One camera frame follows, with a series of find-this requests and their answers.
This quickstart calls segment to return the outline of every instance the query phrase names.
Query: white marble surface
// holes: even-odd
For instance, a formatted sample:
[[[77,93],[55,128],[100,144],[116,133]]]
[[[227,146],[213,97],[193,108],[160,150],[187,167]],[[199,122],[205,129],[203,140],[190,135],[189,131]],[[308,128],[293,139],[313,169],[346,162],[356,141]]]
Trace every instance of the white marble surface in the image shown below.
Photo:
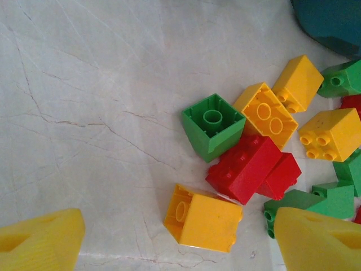
[[[262,196],[231,253],[177,245],[162,225],[176,182],[211,190],[179,121],[185,107],[272,85],[307,54],[345,61],[297,26],[288,0],[1,0],[0,226],[67,207],[86,236],[76,270],[285,270]],[[338,101],[316,97],[300,125]],[[334,181],[304,159],[297,187]]]

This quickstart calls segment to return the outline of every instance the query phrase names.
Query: yellow block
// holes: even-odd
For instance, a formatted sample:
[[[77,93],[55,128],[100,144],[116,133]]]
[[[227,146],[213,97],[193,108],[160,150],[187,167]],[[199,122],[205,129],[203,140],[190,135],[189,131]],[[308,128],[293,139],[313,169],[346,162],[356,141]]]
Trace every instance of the yellow block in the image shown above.
[[[298,127],[266,83],[246,88],[233,107],[247,118],[244,134],[270,137],[280,150]]]
[[[307,157],[343,162],[361,145],[361,121],[355,108],[321,111],[298,134]]]
[[[241,219],[241,206],[177,184],[164,226],[179,244],[230,252]]]
[[[272,91],[288,112],[302,112],[307,110],[322,82],[321,73],[306,55],[301,55],[287,63]]]

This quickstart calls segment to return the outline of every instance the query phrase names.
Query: yellow plastic object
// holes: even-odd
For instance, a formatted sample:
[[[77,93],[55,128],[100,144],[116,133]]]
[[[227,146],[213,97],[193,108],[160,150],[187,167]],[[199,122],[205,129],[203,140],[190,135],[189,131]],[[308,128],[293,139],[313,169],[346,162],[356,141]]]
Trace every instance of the yellow plastic object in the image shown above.
[[[361,270],[359,224],[284,207],[275,234],[288,271]]]
[[[84,233],[75,208],[0,228],[0,270],[73,270]]]
[[[361,145],[361,121],[355,108],[321,111],[298,134],[307,157],[343,162]]]
[[[242,215],[241,206],[177,184],[164,226],[179,244],[230,252]]]
[[[233,107],[247,118],[244,134],[268,136],[280,150],[298,127],[266,83],[246,88]]]
[[[306,111],[316,95],[323,76],[306,55],[291,59],[272,91],[290,113]]]

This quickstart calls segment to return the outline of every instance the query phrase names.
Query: building block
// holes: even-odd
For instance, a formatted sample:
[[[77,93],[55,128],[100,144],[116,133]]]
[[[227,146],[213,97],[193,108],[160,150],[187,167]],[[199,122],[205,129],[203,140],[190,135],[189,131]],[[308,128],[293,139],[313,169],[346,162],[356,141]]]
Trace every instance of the building block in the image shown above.
[[[257,189],[257,193],[271,199],[280,200],[285,191],[296,184],[301,170],[292,154],[282,153],[277,165]]]
[[[340,109],[344,108],[356,108],[361,119],[361,94],[343,97]]]
[[[361,94],[361,60],[354,60],[325,69],[318,94],[325,98]]]
[[[288,112],[302,112],[307,110],[322,82],[321,73],[306,55],[301,55],[287,63],[272,91]]]
[[[246,204],[281,156],[269,137],[242,135],[239,143],[209,168],[206,180],[219,193]]]
[[[353,217],[354,207],[354,187],[338,182],[313,185],[312,193],[327,198],[327,209],[323,215],[345,219]]]
[[[246,88],[233,106],[247,118],[244,134],[270,137],[280,150],[298,127],[266,83]]]
[[[271,199],[264,203],[264,216],[267,220],[267,232],[271,238],[277,238],[274,232],[274,223],[278,209],[281,207],[294,207],[305,209],[316,213],[327,211],[326,198],[317,196],[301,190],[288,191],[281,200]]]
[[[307,157],[343,162],[361,145],[361,121],[354,108],[321,111],[298,134]]]
[[[193,149],[208,163],[238,143],[246,119],[213,94],[183,110],[182,121]]]
[[[230,252],[242,215],[242,206],[176,184],[163,224],[179,244]]]
[[[338,182],[354,186],[354,196],[361,196],[361,150],[356,149],[344,162],[333,162]]]

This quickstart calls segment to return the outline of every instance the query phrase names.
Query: green block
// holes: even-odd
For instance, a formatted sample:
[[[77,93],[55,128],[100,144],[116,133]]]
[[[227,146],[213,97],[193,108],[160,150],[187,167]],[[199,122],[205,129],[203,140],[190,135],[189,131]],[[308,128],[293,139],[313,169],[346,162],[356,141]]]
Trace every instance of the green block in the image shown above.
[[[325,98],[361,94],[361,60],[354,60],[325,69],[318,94]]]
[[[344,162],[333,162],[338,182],[354,186],[354,196],[361,196],[361,150],[357,149]]]
[[[326,198],[315,194],[310,194],[301,190],[291,190],[284,195],[281,200],[271,199],[265,202],[264,215],[267,220],[267,232],[271,238],[275,238],[274,223],[276,214],[281,207],[293,207],[308,210],[315,213],[324,214],[327,209]]]
[[[238,143],[246,118],[213,94],[183,110],[182,121],[193,149],[209,163]]]
[[[326,198],[326,216],[345,219],[355,215],[354,186],[338,182],[313,185],[312,193]]]

